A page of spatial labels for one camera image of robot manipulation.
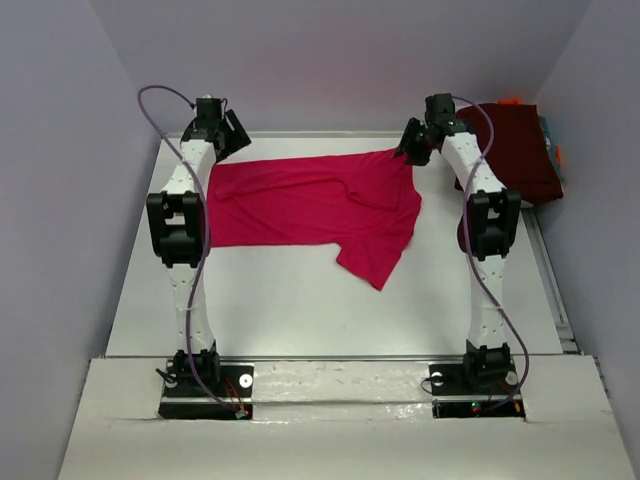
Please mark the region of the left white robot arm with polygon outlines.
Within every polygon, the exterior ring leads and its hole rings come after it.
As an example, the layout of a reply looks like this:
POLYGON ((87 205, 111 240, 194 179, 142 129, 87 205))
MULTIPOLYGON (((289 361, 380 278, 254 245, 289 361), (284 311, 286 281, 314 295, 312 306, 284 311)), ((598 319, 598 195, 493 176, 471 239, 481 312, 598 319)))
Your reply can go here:
POLYGON ((202 280, 211 247, 204 184, 216 163, 251 143, 226 99, 200 97, 190 107, 194 118, 179 143, 167 143, 178 164, 165 185, 147 195, 145 205, 152 249, 173 292, 176 353, 160 375, 175 398, 207 397, 221 383, 202 280))

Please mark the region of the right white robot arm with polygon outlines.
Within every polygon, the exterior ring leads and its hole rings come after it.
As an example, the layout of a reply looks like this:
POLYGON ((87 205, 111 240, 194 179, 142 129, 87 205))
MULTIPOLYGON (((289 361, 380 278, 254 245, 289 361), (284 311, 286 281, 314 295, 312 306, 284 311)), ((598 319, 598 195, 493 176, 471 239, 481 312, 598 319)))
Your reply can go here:
POLYGON ((430 368, 427 381, 437 396, 487 395, 513 371, 502 306, 506 258, 516 238, 521 196, 507 188, 486 160, 471 124, 456 114, 457 98, 440 93, 425 99, 422 120, 411 118, 396 148, 406 163, 425 166, 438 152, 463 188, 457 235, 467 256, 471 320, 460 361, 430 368))

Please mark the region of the pink t-shirt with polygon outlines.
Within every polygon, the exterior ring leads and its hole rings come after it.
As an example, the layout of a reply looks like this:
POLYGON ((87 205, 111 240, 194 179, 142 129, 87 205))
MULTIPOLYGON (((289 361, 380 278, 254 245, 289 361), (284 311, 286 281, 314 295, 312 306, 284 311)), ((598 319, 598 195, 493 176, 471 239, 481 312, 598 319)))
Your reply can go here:
POLYGON ((414 234, 422 197, 391 150, 213 167, 214 247, 335 244, 336 262, 382 290, 414 234))

